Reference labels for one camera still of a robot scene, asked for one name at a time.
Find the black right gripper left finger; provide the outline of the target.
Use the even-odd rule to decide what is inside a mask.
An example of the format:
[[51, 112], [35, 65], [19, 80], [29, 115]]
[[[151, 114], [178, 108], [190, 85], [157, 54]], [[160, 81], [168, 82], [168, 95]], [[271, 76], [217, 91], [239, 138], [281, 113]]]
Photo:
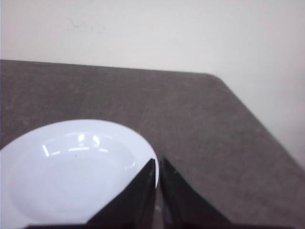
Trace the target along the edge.
[[155, 160], [150, 159], [129, 185], [83, 224], [29, 225], [28, 229], [151, 229], [155, 205]]

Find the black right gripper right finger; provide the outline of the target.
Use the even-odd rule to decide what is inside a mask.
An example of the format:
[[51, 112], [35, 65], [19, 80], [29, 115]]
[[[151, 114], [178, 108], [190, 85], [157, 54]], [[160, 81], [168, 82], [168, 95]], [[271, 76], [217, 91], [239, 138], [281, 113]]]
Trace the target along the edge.
[[166, 229], [226, 227], [233, 224], [200, 196], [165, 157], [160, 161], [160, 184]]

